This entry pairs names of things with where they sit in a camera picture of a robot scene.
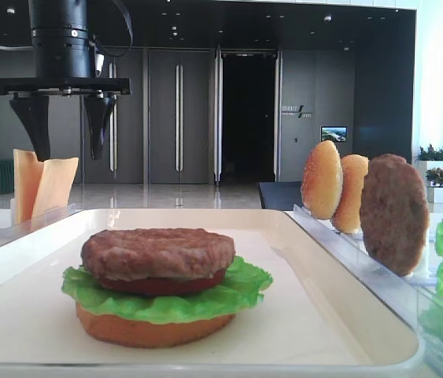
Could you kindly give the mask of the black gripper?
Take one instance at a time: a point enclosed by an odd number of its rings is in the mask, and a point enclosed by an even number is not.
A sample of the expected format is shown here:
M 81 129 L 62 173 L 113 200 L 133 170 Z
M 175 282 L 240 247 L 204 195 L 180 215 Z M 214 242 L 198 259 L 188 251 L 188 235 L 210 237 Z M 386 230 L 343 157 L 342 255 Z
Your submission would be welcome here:
M 35 76 L 0 78 L 0 95 L 45 91 L 61 95 L 69 88 L 75 94 L 109 92 L 131 93 L 130 80 L 103 78 L 94 73 L 94 44 L 89 32 L 76 28 L 33 28 L 31 30 Z M 105 132 L 113 113 L 116 97 L 83 99 L 90 132 L 90 154 L 93 160 L 102 157 Z M 24 126 L 39 161 L 50 159 L 48 128 L 49 97 L 14 95 L 9 101 Z

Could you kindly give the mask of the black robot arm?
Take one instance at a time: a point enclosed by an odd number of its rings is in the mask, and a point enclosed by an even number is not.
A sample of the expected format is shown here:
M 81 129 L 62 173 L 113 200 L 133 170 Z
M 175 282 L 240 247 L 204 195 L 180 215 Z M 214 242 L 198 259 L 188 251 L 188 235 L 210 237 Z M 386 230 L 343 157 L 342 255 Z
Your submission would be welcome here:
M 117 98 L 131 93 L 130 80 L 102 77 L 108 53 L 89 32 L 85 1 L 30 1 L 28 5 L 35 76 L 0 78 L 0 95 L 11 95 L 9 104 L 40 161 L 50 158 L 49 98 L 80 96 L 91 157 L 98 160 Z

